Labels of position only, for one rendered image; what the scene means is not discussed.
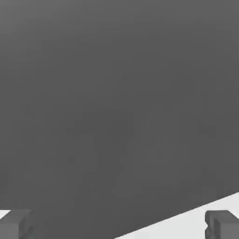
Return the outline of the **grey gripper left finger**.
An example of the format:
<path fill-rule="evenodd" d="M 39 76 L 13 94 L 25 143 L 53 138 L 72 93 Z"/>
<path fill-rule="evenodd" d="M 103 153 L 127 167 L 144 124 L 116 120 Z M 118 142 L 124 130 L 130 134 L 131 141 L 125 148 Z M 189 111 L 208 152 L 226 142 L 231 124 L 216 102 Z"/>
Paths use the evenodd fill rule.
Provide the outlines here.
<path fill-rule="evenodd" d="M 14 209 L 0 219 L 0 239 L 34 239 L 33 211 Z"/>

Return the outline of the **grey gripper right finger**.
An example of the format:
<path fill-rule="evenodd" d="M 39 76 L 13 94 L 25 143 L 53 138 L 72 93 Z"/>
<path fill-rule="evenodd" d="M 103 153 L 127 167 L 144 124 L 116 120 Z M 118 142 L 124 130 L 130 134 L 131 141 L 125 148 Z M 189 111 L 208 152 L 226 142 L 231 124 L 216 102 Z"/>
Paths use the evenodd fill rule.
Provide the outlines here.
<path fill-rule="evenodd" d="M 205 239 L 239 239 L 239 218 L 228 210 L 206 211 Z"/>

